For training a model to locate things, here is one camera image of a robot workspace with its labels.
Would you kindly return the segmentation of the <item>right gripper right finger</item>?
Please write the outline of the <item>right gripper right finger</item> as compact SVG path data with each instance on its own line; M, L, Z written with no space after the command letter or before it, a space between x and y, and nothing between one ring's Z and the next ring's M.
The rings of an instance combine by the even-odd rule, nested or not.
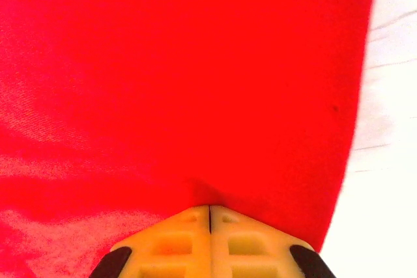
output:
M223 206L210 207L212 278L334 278L305 241Z

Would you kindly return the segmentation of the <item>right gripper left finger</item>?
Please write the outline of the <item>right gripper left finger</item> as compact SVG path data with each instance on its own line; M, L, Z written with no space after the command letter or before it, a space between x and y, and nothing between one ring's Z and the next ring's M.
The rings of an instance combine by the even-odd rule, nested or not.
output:
M116 243L93 278L210 278L210 210L196 206Z

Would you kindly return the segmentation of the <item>red printed t-shirt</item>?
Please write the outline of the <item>red printed t-shirt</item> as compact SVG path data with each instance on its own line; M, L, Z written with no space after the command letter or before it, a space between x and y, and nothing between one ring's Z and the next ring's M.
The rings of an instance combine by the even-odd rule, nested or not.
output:
M0 278L222 204L323 246L372 0L0 0Z

